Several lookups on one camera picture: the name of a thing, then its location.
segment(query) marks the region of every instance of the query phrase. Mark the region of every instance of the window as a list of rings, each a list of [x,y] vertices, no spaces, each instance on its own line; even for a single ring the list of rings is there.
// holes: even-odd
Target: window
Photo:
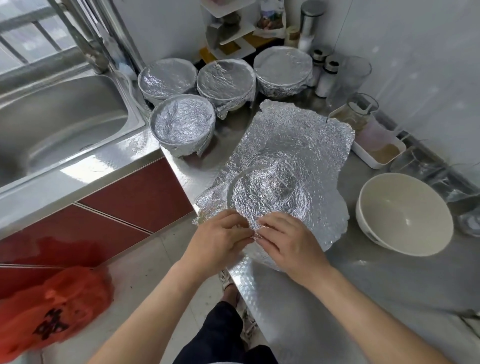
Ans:
[[[77,26],[69,13],[67,16]],[[0,0],[0,74],[75,45],[47,0]]]

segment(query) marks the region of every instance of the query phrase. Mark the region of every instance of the aluminum foil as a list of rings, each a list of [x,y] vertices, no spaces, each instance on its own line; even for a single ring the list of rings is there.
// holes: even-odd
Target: aluminum foil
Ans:
[[[212,187],[196,201],[200,222],[235,208],[252,228],[284,211],[301,219],[325,251],[347,230],[347,205],[336,189],[355,132],[336,119],[291,103],[265,100]],[[257,244],[244,253],[278,269]]]
[[[174,157],[201,156],[212,140],[215,110],[206,98],[179,95],[163,101],[150,116],[150,130]]]
[[[313,61],[305,52],[292,47],[270,47],[253,61],[259,91],[267,97],[299,93],[313,77]]]
[[[158,105],[171,96],[195,91],[197,69],[186,60],[167,58],[146,66],[138,75],[145,98]]]
[[[218,117],[225,119],[229,110],[255,99],[255,72],[243,60],[211,62],[198,72],[197,90],[215,106]]]

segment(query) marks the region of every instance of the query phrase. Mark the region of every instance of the red plastic bag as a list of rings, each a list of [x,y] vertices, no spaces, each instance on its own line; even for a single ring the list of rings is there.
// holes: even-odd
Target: red plastic bag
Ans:
[[[69,339],[113,299],[108,271],[67,268],[41,286],[19,291],[0,304],[0,363],[29,349]]]

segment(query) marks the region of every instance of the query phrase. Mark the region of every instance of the sink basin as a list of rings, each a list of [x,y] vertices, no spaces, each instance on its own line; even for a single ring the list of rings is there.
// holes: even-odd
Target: sink basin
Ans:
[[[86,72],[0,108],[0,189],[144,125],[126,95],[113,78]]]

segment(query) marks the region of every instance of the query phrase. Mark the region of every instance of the person's left hand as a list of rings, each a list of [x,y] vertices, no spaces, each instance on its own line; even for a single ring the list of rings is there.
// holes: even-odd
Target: person's left hand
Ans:
[[[180,259],[202,281],[234,264],[255,232],[235,210],[224,210],[201,224]]]

